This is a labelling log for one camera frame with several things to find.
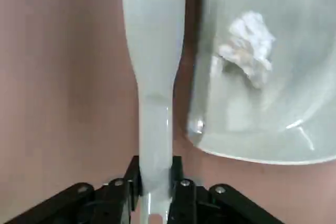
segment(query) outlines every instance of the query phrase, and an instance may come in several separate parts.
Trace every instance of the tissue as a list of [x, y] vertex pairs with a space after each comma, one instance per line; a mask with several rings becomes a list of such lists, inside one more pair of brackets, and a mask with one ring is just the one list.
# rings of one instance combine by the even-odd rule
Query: tissue
[[275, 37], [260, 13], [247, 12], [229, 27], [229, 40], [219, 45], [218, 54], [238, 65], [255, 88], [262, 88], [272, 71], [268, 60]]

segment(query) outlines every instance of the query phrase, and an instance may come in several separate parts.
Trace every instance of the metal screw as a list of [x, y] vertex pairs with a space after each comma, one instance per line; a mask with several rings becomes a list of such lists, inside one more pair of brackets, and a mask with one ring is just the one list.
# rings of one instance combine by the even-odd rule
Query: metal screw
[[190, 181], [184, 179], [184, 180], [181, 181], [181, 185], [182, 185], [182, 186], [189, 186], [189, 185], [190, 185]]
[[78, 188], [77, 192], [80, 194], [80, 193], [84, 193], [87, 190], [88, 190], [87, 186], [81, 186]]
[[122, 179], [118, 179], [116, 182], [114, 182], [115, 186], [121, 186], [122, 184], [124, 184], [124, 182], [122, 181]]
[[216, 190], [216, 192], [217, 192], [218, 194], [223, 194], [223, 193], [225, 193], [225, 189], [224, 189], [224, 187], [222, 187], [222, 186], [217, 186], [215, 190]]

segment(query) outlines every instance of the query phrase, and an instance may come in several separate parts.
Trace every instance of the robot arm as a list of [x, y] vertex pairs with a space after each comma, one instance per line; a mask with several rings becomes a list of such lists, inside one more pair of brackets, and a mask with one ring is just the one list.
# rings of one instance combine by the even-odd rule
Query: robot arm
[[[228, 185], [196, 186], [184, 178], [179, 156], [173, 157], [171, 178], [168, 224], [283, 224]], [[139, 157], [134, 156], [123, 178], [96, 190], [77, 183], [5, 224], [129, 224], [141, 194]]]

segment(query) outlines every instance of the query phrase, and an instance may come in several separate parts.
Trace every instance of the beige background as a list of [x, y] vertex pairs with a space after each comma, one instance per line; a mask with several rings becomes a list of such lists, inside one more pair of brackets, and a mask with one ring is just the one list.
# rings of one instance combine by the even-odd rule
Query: beige background
[[[174, 151], [186, 173], [231, 184], [285, 223], [336, 223], [335, 162], [250, 164], [184, 137], [196, 7], [188, 0], [175, 87]], [[75, 182], [123, 174], [138, 152], [136, 90], [121, 0], [0, 0], [0, 221]]]

